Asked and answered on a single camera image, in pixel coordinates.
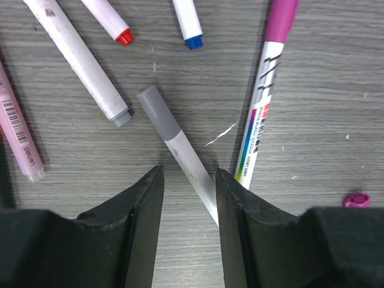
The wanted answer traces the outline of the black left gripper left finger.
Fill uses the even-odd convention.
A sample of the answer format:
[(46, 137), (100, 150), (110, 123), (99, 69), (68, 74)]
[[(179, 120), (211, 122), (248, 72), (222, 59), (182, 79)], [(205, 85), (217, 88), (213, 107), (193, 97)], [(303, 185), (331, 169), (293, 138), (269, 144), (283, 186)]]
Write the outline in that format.
[(163, 168), (155, 166), (72, 220), (3, 209), (1, 286), (151, 287), (163, 196)]

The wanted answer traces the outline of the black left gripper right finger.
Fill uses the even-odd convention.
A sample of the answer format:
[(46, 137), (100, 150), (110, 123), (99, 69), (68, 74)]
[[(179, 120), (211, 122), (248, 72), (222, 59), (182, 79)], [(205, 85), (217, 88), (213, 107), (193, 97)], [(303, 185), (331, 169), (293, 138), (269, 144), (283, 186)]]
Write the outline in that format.
[(313, 207), (294, 216), (215, 174), (226, 287), (382, 287), (383, 209)]

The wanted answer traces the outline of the grey capped white marker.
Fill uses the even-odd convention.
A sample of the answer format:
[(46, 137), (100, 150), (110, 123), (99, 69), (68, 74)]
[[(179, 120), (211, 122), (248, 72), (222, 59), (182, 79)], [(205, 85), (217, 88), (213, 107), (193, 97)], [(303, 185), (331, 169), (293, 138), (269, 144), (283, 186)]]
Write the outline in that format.
[(151, 86), (139, 93), (137, 99), (205, 208), (215, 223), (218, 223), (214, 182), (158, 89)]

